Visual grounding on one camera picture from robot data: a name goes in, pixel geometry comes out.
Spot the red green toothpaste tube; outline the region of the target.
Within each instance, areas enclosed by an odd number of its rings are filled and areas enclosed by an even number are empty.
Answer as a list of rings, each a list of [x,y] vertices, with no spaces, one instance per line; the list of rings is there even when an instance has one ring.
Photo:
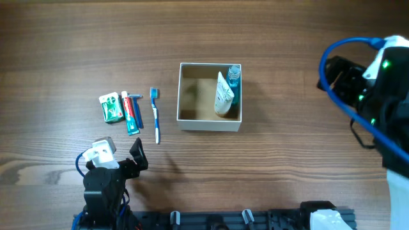
[[[123,101],[123,108],[125,110],[125,119],[127,122],[127,133],[128,135],[134,135],[139,133],[139,127],[137,126],[135,119],[135,112],[132,107],[132,101],[126,91],[121,92],[121,97]]]

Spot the blue mouthwash bottle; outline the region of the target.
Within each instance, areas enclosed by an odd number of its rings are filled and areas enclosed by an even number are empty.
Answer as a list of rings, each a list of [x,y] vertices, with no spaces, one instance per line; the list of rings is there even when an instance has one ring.
[[[238,104],[238,99],[240,96],[241,68],[239,65],[232,65],[229,67],[226,80],[234,93],[234,98],[231,105],[235,107]]]

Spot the white cream tube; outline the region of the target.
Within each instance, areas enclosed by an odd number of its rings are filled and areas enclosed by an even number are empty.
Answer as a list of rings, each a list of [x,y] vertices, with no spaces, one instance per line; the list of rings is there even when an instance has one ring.
[[[217,87],[214,103],[214,110],[216,115],[220,117],[225,116],[231,108],[234,97],[235,94],[226,82],[223,74],[219,72],[217,77]]]

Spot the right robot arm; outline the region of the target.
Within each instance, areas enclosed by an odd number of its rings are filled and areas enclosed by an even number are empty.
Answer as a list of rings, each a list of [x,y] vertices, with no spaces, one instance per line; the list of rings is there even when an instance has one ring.
[[[345,113],[372,133],[370,146],[379,151],[387,169],[391,229],[408,229],[408,47],[379,51],[375,80],[362,76],[365,68],[344,59],[320,61],[318,87]]]

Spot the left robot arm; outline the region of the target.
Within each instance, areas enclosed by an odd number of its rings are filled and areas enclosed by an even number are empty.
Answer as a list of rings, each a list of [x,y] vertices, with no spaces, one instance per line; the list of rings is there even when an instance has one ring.
[[[88,169],[81,174],[86,205],[73,220],[72,229],[143,228],[125,199],[129,195],[126,181],[148,168],[141,139],[133,143],[130,158],[119,162],[114,159],[115,151],[113,139],[104,137],[81,154]]]

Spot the green soap box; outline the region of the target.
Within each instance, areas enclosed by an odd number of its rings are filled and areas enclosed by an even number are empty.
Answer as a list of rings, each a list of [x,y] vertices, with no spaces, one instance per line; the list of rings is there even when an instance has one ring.
[[[102,95],[98,100],[102,106],[106,123],[115,123],[124,118],[120,96],[117,92]]]

